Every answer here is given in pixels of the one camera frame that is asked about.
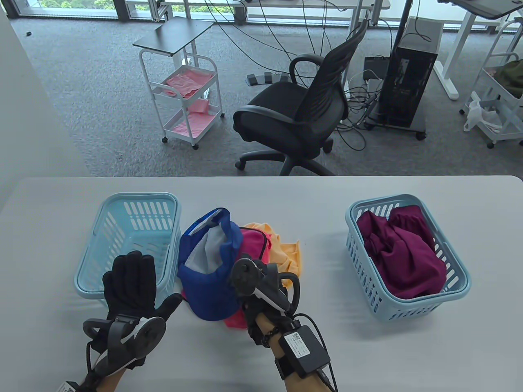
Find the person's left hand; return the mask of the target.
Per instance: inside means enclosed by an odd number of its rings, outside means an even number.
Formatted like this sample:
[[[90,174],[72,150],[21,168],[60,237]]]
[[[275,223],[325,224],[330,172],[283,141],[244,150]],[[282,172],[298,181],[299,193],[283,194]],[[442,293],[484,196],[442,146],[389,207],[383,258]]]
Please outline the person's left hand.
[[[92,348],[100,354],[95,371],[109,376],[144,364],[146,355],[162,340],[166,321],[183,297],[174,293],[155,306],[155,260],[139,251],[117,256],[102,280],[108,314],[106,320],[94,321],[90,328],[94,332]]]

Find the person's right hand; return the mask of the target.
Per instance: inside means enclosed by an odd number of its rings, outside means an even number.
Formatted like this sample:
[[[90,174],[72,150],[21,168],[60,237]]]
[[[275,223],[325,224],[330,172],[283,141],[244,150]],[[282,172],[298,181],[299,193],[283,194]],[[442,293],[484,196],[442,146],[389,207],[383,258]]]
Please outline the person's right hand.
[[[277,334],[297,328],[295,312],[299,305],[299,277],[292,272],[279,272],[274,263],[262,263],[241,254],[229,278],[237,293],[247,324],[256,345],[269,347]]]

